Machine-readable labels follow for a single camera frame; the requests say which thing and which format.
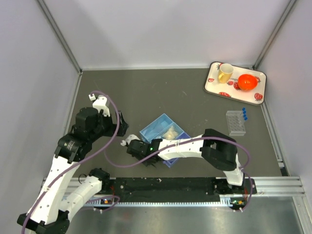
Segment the blue three-drawer organizer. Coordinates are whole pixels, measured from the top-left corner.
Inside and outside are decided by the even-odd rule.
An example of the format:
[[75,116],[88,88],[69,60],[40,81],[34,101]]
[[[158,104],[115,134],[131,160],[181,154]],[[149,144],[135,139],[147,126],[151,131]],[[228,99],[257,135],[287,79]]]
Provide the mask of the blue three-drawer organizer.
[[162,138],[162,135],[169,129],[171,126],[175,127],[175,130],[178,132],[178,136],[174,139],[187,139],[190,136],[184,132],[171,118],[166,114],[162,114],[143,130],[141,130],[140,136],[143,141],[150,143],[153,139]]

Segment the bag of cotton balls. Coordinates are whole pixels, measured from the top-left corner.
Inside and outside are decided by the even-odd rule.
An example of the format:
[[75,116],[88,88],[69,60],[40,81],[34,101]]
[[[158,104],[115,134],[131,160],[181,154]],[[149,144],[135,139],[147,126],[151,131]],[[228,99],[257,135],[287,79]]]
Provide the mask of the bag of cotton balls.
[[178,132],[175,127],[172,125],[169,129],[162,135],[163,139],[174,140],[178,136]]

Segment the clear test tube rack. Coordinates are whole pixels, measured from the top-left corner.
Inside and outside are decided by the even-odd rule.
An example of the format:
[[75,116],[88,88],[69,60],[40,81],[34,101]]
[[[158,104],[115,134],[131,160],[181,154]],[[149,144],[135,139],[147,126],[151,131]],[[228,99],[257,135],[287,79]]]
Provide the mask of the clear test tube rack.
[[226,120],[229,136],[244,136],[246,133],[243,111],[227,111]]

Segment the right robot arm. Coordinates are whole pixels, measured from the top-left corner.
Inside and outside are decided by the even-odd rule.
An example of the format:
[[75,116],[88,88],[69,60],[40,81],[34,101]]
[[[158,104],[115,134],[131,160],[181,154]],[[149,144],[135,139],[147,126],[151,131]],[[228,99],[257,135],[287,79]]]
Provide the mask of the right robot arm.
[[127,153],[145,166],[177,158],[204,159],[223,171],[231,192],[239,193],[245,188],[245,176],[238,160],[238,144],[216,130],[206,129],[204,134],[186,139],[157,138],[150,143],[136,135],[129,135],[121,145],[127,147]]

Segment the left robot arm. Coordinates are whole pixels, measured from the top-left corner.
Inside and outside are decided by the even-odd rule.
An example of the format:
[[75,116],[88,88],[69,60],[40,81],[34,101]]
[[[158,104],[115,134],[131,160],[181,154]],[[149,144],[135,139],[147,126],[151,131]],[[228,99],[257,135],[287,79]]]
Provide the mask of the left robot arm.
[[71,131],[58,141],[50,172],[37,200],[17,219],[22,233],[30,230],[36,234],[64,234],[73,217],[95,194],[111,191],[109,173],[95,168],[82,184],[64,196],[74,173],[88,160],[86,155],[93,143],[101,137],[114,140],[125,135],[129,125],[120,111],[116,111],[116,117],[117,123],[113,123],[106,105],[79,111]]

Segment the strawberry pattern tray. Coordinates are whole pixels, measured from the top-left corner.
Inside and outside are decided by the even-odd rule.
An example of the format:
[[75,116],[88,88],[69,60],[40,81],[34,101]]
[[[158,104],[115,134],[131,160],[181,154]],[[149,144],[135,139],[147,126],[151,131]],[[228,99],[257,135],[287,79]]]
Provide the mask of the strawberry pattern tray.
[[[210,64],[208,76],[204,85],[205,91],[210,94],[223,96],[237,101],[249,104],[260,105],[264,101],[267,76],[265,73],[234,66],[234,73],[227,83],[220,83],[217,80],[219,67],[222,62],[214,61]],[[257,80],[257,86],[250,91],[243,91],[238,86],[238,78],[240,75],[250,74]]]

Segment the yellow mug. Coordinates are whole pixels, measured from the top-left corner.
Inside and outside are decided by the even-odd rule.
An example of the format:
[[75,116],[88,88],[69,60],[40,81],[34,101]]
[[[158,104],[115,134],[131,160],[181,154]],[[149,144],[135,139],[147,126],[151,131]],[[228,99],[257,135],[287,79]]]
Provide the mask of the yellow mug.
[[219,83],[227,83],[232,74],[234,72],[234,67],[231,64],[228,63],[223,63],[219,66],[219,70],[218,70],[218,82]]

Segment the orange bowl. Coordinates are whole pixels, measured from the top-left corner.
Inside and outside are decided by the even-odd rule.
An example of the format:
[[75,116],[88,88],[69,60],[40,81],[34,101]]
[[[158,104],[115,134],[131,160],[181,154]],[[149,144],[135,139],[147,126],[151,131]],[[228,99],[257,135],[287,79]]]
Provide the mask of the orange bowl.
[[242,74],[238,78],[238,87],[243,91],[253,90],[258,84],[255,76],[250,74]]

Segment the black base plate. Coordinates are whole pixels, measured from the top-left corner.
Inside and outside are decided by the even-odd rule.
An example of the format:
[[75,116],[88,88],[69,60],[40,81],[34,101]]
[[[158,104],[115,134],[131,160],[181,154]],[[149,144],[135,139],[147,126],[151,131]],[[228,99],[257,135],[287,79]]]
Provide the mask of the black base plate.
[[246,195],[256,188],[253,179],[243,185],[229,185],[216,177],[117,177],[105,186],[106,191],[120,197],[121,202],[198,202],[218,201],[221,195]]

